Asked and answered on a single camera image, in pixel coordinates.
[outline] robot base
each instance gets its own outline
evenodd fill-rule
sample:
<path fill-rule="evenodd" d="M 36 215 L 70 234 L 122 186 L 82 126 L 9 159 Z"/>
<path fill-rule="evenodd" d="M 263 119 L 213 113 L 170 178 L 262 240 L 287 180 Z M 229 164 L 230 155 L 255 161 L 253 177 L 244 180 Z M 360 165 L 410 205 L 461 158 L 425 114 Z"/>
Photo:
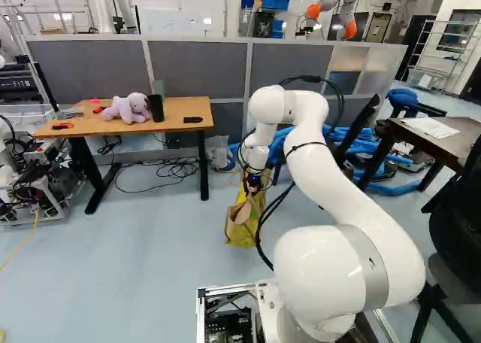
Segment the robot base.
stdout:
<path fill-rule="evenodd" d="M 226 310 L 234 303 L 239 310 Z M 242 317 L 240 313 L 248 311 L 250 318 Z M 274 280 L 264 280 L 257 284 L 238 284 L 225 287 L 199 288 L 197 295 L 197 343 L 318 343 L 305 333 L 292 318 L 279 296 L 279 289 Z M 373 311 L 375 321 L 390 343 L 399 340 L 384 318 L 381 310 Z M 246 320 L 250 321 L 250 334 L 244 336 L 232 334 L 235 329 L 224 329 L 212 325 L 215 319 L 226 319 L 231 315 L 231 321 L 239 320 L 245 331 Z M 378 342 L 365 316 L 356 319 L 355 326 L 342 338 L 339 343 Z"/>

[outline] black cup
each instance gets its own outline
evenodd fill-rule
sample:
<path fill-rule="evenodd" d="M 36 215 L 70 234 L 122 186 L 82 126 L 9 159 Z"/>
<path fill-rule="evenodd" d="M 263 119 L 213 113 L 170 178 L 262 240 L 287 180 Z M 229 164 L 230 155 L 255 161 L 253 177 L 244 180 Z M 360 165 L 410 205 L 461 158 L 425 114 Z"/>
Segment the black cup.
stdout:
<path fill-rule="evenodd" d="M 162 95 L 148 95 L 147 101 L 153 120 L 156 123 L 164 121 L 164 101 Z"/>

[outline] window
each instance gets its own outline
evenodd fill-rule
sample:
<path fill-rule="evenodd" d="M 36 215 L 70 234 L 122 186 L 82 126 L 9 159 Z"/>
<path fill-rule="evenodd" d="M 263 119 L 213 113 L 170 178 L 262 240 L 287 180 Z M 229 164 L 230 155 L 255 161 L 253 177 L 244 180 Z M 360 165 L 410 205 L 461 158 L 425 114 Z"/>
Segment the window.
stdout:
<path fill-rule="evenodd" d="M 447 52 L 460 52 L 469 43 L 469 36 L 474 24 L 481 18 L 481 10 L 453 10 L 450 22 L 444 29 L 445 35 L 441 37 L 437 49 Z"/>
<path fill-rule="evenodd" d="M 62 17 L 64 21 L 72 20 L 72 14 L 62 14 Z M 55 18 L 56 21 L 60 21 L 60 14 L 53 14 L 53 18 Z"/>

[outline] metal cart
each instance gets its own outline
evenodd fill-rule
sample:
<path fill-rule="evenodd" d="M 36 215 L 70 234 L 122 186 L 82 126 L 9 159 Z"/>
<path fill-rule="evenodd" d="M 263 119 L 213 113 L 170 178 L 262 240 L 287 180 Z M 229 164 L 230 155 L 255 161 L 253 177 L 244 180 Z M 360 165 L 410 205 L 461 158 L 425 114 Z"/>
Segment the metal cart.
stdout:
<path fill-rule="evenodd" d="M 286 319 L 290 313 L 283 304 L 275 303 L 279 301 L 278 295 L 274 280 L 198 288 L 197 343 L 280 343 L 279 328 L 290 324 Z M 372 313 L 374 318 L 370 321 L 364 314 L 358 314 L 361 319 L 356 318 L 355 327 L 338 342 L 378 342 L 372 330 L 377 324 L 380 329 L 375 330 L 382 331 L 388 342 L 398 343 L 384 313 L 380 309 Z"/>

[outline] gray cubicle partition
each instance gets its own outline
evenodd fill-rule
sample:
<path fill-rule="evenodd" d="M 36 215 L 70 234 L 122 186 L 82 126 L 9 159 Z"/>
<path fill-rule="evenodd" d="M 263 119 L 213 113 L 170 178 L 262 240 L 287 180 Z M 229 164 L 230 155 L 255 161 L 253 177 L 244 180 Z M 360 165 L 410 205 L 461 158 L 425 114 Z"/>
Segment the gray cubicle partition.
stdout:
<path fill-rule="evenodd" d="M 215 127 L 208 135 L 229 135 L 229 142 L 239 141 L 245 131 L 255 90 L 299 74 L 335 80 L 346 95 L 340 124 L 350 125 L 374 93 L 385 96 L 406 50 L 361 42 L 102 34 L 29 36 L 27 41 L 59 103 L 149 93 L 154 80 L 163 80 L 166 96 L 209 96 Z M 324 92 L 331 121 L 337 110 L 331 90 L 302 82 L 286 88 Z M 189 134 L 170 137 L 180 146 L 195 143 Z"/>
<path fill-rule="evenodd" d="M 59 104 L 150 93 L 142 41 L 30 41 Z"/>
<path fill-rule="evenodd" d="M 325 76 L 332 50 L 332 45 L 254 43 L 250 94 L 300 74 Z M 320 91 L 321 87 L 322 84 L 295 81 L 286 88 Z"/>
<path fill-rule="evenodd" d="M 244 97 L 246 42 L 149 41 L 149 50 L 166 96 Z"/>

